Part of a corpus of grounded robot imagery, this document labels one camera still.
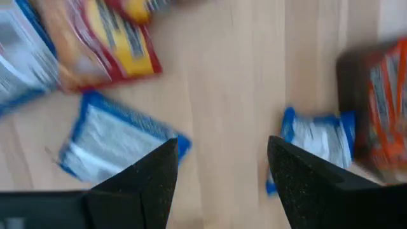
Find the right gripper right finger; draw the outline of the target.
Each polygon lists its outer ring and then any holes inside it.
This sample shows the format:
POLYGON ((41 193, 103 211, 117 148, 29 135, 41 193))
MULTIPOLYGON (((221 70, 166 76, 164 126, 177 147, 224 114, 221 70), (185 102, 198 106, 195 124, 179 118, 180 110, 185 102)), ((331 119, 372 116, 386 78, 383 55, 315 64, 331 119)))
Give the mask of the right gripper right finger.
POLYGON ((406 185, 380 186, 271 135, 267 155, 291 228, 406 229, 406 185))

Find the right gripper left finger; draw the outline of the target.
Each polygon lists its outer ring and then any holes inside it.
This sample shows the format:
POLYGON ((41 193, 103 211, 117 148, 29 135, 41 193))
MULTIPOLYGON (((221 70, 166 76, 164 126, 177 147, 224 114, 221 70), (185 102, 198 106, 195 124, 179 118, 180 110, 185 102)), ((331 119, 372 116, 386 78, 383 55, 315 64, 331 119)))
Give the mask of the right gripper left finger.
POLYGON ((177 172, 173 138, 89 190, 2 192, 1 228, 165 228, 177 172))

